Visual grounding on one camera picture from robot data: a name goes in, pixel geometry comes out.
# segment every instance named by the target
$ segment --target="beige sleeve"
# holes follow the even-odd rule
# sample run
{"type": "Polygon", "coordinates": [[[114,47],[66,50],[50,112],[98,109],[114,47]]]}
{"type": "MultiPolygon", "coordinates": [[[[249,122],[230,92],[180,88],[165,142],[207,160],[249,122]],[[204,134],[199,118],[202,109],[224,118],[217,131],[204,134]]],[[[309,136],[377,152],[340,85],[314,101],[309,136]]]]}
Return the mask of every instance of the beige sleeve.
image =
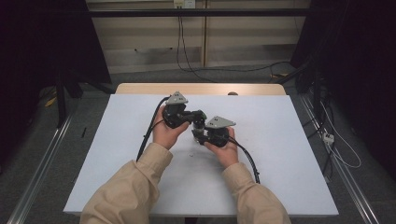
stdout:
{"type": "Polygon", "coordinates": [[[279,199],[271,190],[253,181],[244,163],[229,166],[223,176],[236,199],[238,224],[290,223],[279,199]]]}
{"type": "Polygon", "coordinates": [[[150,143],[138,162],[123,165],[85,205],[80,223],[149,223],[158,183],[172,160],[164,147],[150,143]]]}

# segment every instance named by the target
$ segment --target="metal rail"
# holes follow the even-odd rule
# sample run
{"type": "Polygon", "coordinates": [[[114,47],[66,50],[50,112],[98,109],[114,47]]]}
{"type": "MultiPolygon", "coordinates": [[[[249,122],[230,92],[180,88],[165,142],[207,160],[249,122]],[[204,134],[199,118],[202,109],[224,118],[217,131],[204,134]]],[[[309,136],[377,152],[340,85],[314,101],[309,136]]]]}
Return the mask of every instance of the metal rail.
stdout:
{"type": "MultiPolygon", "coordinates": [[[[313,120],[315,128],[318,129],[319,124],[318,121],[315,120],[314,112],[312,111],[313,105],[311,101],[309,100],[308,97],[306,96],[304,97],[302,95],[300,95],[300,99],[305,107],[306,113],[308,114],[309,118],[313,120]]],[[[327,144],[325,145],[327,152],[330,153],[331,148],[329,147],[329,145],[327,144]]],[[[338,157],[341,158],[341,155],[336,147],[333,149],[333,151],[334,153],[337,153],[338,157]]],[[[339,175],[341,176],[341,179],[343,180],[344,185],[346,186],[346,189],[349,192],[353,202],[355,203],[356,207],[361,213],[361,217],[363,218],[364,222],[367,224],[380,223],[375,215],[373,207],[370,205],[366,196],[361,191],[361,188],[359,187],[352,173],[350,173],[348,167],[345,164],[343,164],[341,161],[339,161],[337,158],[335,158],[333,154],[332,154],[332,162],[335,168],[337,169],[339,175]]]]}
{"type": "Polygon", "coordinates": [[[41,159],[40,164],[35,170],[35,174],[30,180],[27,188],[23,192],[20,200],[18,201],[14,211],[11,214],[7,224],[22,224],[26,219],[33,202],[35,201],[35,196],[40,191],[41,185],[46,177],[46,174],[50,168],[50,165],[55,158],[56,152],[64,139],[64,135],[67,132],[69,124],[73,115],[75,114],[78,107],[78,102],[71,108],[71,112],[66,118],[64,124],[56,129],[52,140],[49,143],[46,153],[41,159]]]}
{"type": "Polygon", "coordinates": [[[57,17],[304,17],[326,16],[333,8],[192,8],[192,9],[111,9],[90,11],[39,11],[57,17]]]}

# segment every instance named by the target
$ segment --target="cable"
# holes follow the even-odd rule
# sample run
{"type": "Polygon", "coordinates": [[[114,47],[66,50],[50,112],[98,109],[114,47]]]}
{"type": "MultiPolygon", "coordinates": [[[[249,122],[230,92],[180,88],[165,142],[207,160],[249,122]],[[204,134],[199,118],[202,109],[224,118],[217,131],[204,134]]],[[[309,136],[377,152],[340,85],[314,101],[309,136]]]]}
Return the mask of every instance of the cable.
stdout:
{"type": "MultiPolygon", "coordinates": [[[[329,107],[329,109],[330,109],[330,111],[331,111],[331,113],[332,113],[332,119],[331,119],[332,126],[335,127],[334,113],[332,112],[332,107],[330,106],[330,104],[329,104],[328,107],[329,107]]],[[[334,128],[333,128],[333,127],[332,127],[332,129],[330,130],[330,133],[331,133],[332,135],[334,135],[334,128]]]]}
{"type": "Polygon", "coordinates": [[[339,155],[337,155],[337,153],[334,152],[334,150],[332,149],[332,147],[328,144],[325,143],[329,146],[330,151],[334,154],[334,157],[337,158],[339,161],[341,161],[344,165],[351,167],[351,168],[359,168],[361,167],[361,158],[359,157],[358,153],[355,151],[355,149],[353,149],[353,147],[341,136],[341,134],[339,132],[337,132],[337,130],[335,129],[335,127],[332,125],[332,121],[330,120],[330,116],[327,113],[326,108],[324,107],[323,103],[320,102],[321,106],[324,109],[324,112],[326,114],[327,119],[329,120],[330,125],[332,126],[333,130],[335,131],[335,133],[346,143],[346,145],[352,150],[352,152],[355,154],[355,156],[358,158],[359,160],[359,165],[351,165],[349,163],[347,163],[346,161],[344,161],[339,155]]]}
{"type": "Polygon", "coordinates": [[[151,123],[148,126],[148,131],[146,132],[146,135],[143,136],[144,137],[143,142],[142,142],[142,145],[140,146],[139,152],[137,153],[136,161],[138,161],[140,159],[140,157],[142,156],[143,151],[145,150],[145,147],[146,147],[146,143],[148,142],[149,136],[151,135],[151,131],[154,129],[154,127],[157,124],[159,124],[160,122],[163,121],[163,120],[161,120],[161,121],[155,123],[154,125],[152,125],[154,123],[155,117],[157,116],[158,110],[160,109],[160,106],[163,104],[163,102],[167,101],[168,99],[169,99],[169,96],[164,97],[160,101],[160,103],[157,105],[157,108],[155,108],[155,112],[154,112],[154,115],[152,116],[151,123]]]}
{"type": "Polygon", "coordinates": [[[155,126],[157,126],[159,123],[161,123],[161,122],[163,122],[163,121],[164,121],[164,119],[162,119],[162,120],[158,121],[157,123],[155,123],[155,124],[151,127],[151,130],[154,130],[155,126]]]}
{"type": "Polygon", "coordinates": [[[331,160],[332,160],[332,154],[334,152],[334,148],[335,148],[335,142],[332,143],[332,150],[327,153],[326,163],[324,164],[323,169],[322,169],[322,174],[324,175],[327,165],[330,164],[330,175],[329,175],[330,178],[332,178],[332,162],[331,162],[331,160]]]}
{"type": "Polygon", "coordinates": [[[248,153],[248,151],[244,147],[242,147],[233,137],[229,136],[228,141],[233,143],[233,144],[235,144],[235,145],[237,145],[238,147],[240,147],[245,152],[245,154],[247,155],[247,159],[248,159],[248,161],[251,164],[251,168],[253,169],[253,174],[254,174],[254,177],[256,179],[256,183],[260,184],[260,178],[259,178],[259,174],[260,173],[257,170],[256,164],[254,163],[254,160],[253,160],[253,158],[251,158],[251,156],[248,153]]]}
{"type": "Polygon", "coordinates": [[[323,128],[323,125],[324,125],[324,121],[325,121],[325,119],[323,119],[322,122],[319,124],[318,128],[313,133],[309,134],[306,138],[307,139],[311,138],[312,136],[315,135],[315,133],[322,133],[322,128],[323,128]]]}
{"type": "Polygon", "coordinates": [[[290,62],[277,62],[277,63],[272,63],[270,65],[266,65],[264,67],[246,69],[246,70],[226,69],[226,68],[197,68],[197,69],[192,69],[191,65],[190,65],[189,58],[187,56],[186,44],[185,44],[185,41],[184,41],[183,20],[182,20],[181,17],[178,17],[177,66],[182,71],[193,72],[195,74],[195,76],[200,78],[200,79],[216,83],[216,81],[214,81],[214,80],[198,76],[198,74],[196,74],[196,72],[198,72],[198,71],[254,72],[254,71],[260,71],[260,70],[263,70],[263,69],[266,69],[266,68],[270,68],[270,70],[271,70],[271,79],[268,81],[268,83],[270,83],[272,81],[272,78],[273,78],[272,67],[274,65],[277,65],[277,64],[280,64],[280,63],[290,63],[290,62]],[[183,42],[184,55],[185,55],[185,58],[186,58],[186,61],[187,61],[187,65],[189,66],[190,69],[185,69],[185,68],[181,67],[180,61],[178,59],[179,58],[179,56],[178,56],[179,55],[179,49],[180,49],[180,38],[182,39],[182,42],[183,42]]]}
{"type": "Polygon", "coordinates": [[[182,20],[181,17],[178,17],[177,65],[178,65],[178,67],[181,70],[186,71],[186,72],[192,72],[196,77],[198,77],[198,78],[200,78],[202,80],[206,80],[206,81],[209,81],[209,82],[217,83],[217,81],[214,81],[212,79],[198,76],[198,74],[196,74],[195,71],[191,68],[191,65],[190,65],[190,62],[189,62],[189,58],[187,57],[186,43],[184,42],[184,27],[183,27],[183,20],[182,20]],[[180,66],[180,63],[178,61],[178,50],[180,48],[180,36],[181,36],[182,41],[183,41],[184,55],[186,57],[187,65],[189,66],[190,70],[183,69],[180,66]]]}

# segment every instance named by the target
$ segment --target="black cable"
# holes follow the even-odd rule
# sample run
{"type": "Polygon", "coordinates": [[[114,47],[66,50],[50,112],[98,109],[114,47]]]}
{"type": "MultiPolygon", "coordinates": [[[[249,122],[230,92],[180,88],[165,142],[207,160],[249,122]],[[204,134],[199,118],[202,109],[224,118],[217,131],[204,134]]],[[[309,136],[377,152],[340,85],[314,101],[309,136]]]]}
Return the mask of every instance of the black cable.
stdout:
{"type": "Polygon", "coordinates": [[[260,178],[259,178],[259,174],[260,173],[257,170],[256,164],[254,163],[254,160],[253,160],[253,158],[251,158],[251,156],[248,153],[248,151],[244,147],[242,147],[233,137],[229,136],[228,141],[233,143],[233,144],[235,144],[235,145],[237,145],[238,147],[240,147],[245,152],[245,154],[247,155],[247,159],[249,160],[249,162],[251,164],[251,168],[253,169],[253,174],[254,174],[254,177],[256,179],[256,183],[260,184],[260,178]]]}
{"type": "Polygon", "coordinates": [[[186,51],[186,43],[184,42],[184,27],[183,27],[183,19],[181,17],[178,17],[178,41],[177,41],[177,65],[178,67],[185,71],[185,72],[192,72],[196,77],[202,79],[202,80],[206,80],[209,82],[213,82],[213,83],[217,83],[217,81],[211,80],[209,78],[205,78],[205,77],[200,77],[198,76],[198,74],[195,73],[195,71],[191,68],[190,65],[190,61],[189,61],[189,57],[187,56],[187,51],[186,51]],[[178,61],[178,50],[180,48],[180,34],[181,34],[181,39],[183,41],[183,49],[184,49],[184,55],[187,61],[187,65],[189,66],[190,70],[185,70],[180,66],[180,63],[178,61]]]}
{"type": "Polygon", "coordinates": [[[216,81],[214,81],[214,80],[198,76],[195,72],[198,72],[198,71],[254,72],[254,71],[260,71],[260,70],[263,70],[263,69],[266,69],[266,68],[270,68],[271,69],[271,79],[270,79],[270,81],[268,81],[268,83],[270,83],[272,78],[273,78],[272,67],[274,65],[277,65],[277,64],[280,64],[280,63],[290,63],[290,62],[277,62],[277,63],[272,63],[270,65],[266,65],[264,67],[247,69],[247,70],[226,69],[226,68],[197,68],[197,69],[192,69],[191,65],[190,65],[190,62],[189,62],[189,58],[187,56],[186,44],[185,44],[185,41],[184,41],[183,20],[182,20],[181,17],[178,17],[177,66],[182,71],[193,72],[200,79],[204,79],[204,80],[216,83],[216,81]],[[186,61],[187,61],[187,65],[189,66],[190,70],[181,67],[180,61],[178,60],[178,52],[179,52],[179,49],[180,49],[180,38],[183,41],[184,55],[185,55],[185,58],[186,58],[186,61]]]}
{"type": "Polygon", "coordinates": [[[140,157],[142,156],[143,151],[145,150],[145,147],[146,147],[146,143],[148,142],[149,136],[151,135],[152,129],[153,129],[157,124],[159,124],[160,122],[163,121],[163,120],[161,120],[161,121],[159,121],[159,122],[157,122],[156,124],[153,125],[154,120],[155,120],[155,117],[157,116],[158,110],[160,109],[160,106],[163,104],[163,102],[167,101],[168,99],[169,99],[169,96],[164,97],[164,98],[160,101],[160,103],[157,105],[157,108],[155,108],[155,112],[154,112],[154,115],[152,116],[151,123],[150,123],[149,126],[148,126],[148,131],[146,132],[146,135],[143,136],[143,137],[144,137],[144,138],[143,138],[143,142],[142,142],[142,145],[140,146],[139,152],[137,153],[136,161],[138,161],[138,160],[140,159],[140,157]]]}
{"type": "Polygon", "coordinates": [[[164,119],[162,119],[162,120],[158,121],[157,123],[155,123],[155,124],[151,127],[151,130],[154,130],[155,126],[157,126],[159,123],[161,123],[161,122],[163,122],[163,121],[164,121],[164,119]]]}
{"type": "Polygon", "coordinates": [[[314,136],[316,133],[321,133],[321,129],[323,128],[324,120],[319,124],[319,127],[311,134],[309,134],[306,138],[309,139],[314,136]]]}
{"type": "MultiPolygon", "coordinates": [[[[324,110],[325,110],[326,108],[329,108],[329,109],[331,110],[331,113],[332,113],[332,114],[331,114],[331,116],[329,117],[329,119],[330,119],[329,122],[331,122],[331,123],[332,123],[332,126],[334,126],[334,113],[333,113],[332,107],[331,107],[332,95],[331,95],[331,93],[329,92],[329,90],[328,90],[327,88],[321,89],[321,90],[320,90],[320,93],[322,93],[323,91],[326,91],[326,93],[325,93],[325,96],[324,96],[324,97],[320,97],[320,102],[323,104],[323,107],[324,107],[323,109],[324,109],[324,110]]],[[[326,116],[326,113],[324,112],[324,110],[321,111],[321,116],[322,116],[322,118],[320,118],[320,119],[321,119],[321,122],[320,122],[320,124],[319,124],[319,128],[318,128],[314,133],[308,135],[307,138],[310,138],[312,135],[314,135],[314,134],[317,133],[317,132],[321,132],[321,129],[323,128],[324,122],[325,122],[325,120],[327,119],[327,116],[326,116]]],[[[332,134],[333,136],[335,136],[335,135],[334,135],[334,128],[333,128],[333,127],[331,127],[330,134],[332,134]]],[[[331,146],[332,150],[331,150],[330,152],[327,150],[326,144],[325,144],[325,142],[323,141],[322,136],[321,136],[321,142],[322,142],[322,144],[323,144],[323,146],[324,146],[324,149],[326,150],[326,153],[327,153],[327,159],[326,159],[325,165],[323,166],[321,172],[322,172],[322,174],[324,175],[324,173],[325,173],[325,171],[326,171],[326,169],[327,169],[328,164],[330,164],[330,169],[331,169],[331,170],[330,170],[330,178],[332,178],[332,174],[333,174],[332,154],[333,154],[334,148],[335,148],[335,139],[334,139],[334,142],[332,143],[332,146],[331,146]]]]}

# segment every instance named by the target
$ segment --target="hand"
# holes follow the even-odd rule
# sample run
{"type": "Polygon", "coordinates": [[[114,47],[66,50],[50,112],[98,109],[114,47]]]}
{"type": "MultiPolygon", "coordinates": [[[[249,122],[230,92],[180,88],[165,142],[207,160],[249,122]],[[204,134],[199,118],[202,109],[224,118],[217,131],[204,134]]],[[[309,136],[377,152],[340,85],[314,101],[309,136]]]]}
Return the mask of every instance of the hand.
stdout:
{"type": "Polygon", "coordinates": [[[169,128],[163,121],[164,108],[165,106],[161,106],[155,117],[153,125],[158,124],[155,125],[152,131],[152,142],[160,144],[169,150],[176,143],[178,136],[186,131],[190,124],[186,121],[175,129],[169,128]]]}
{"type": "MultiPolygon", "coordinates": [[[[235,132],[233,128],[227,127],[229,135],[232,138],[235,138],[235,132]]],[[[228,142],[224,147],[216,147],[208,142],[205,142],[204,145],[211,150],[218,157],[219,162],[224,168],[231,166],[234,163],[239,162],[238,160],[238,150],[237,146],[234,143],[228,142]]]]}

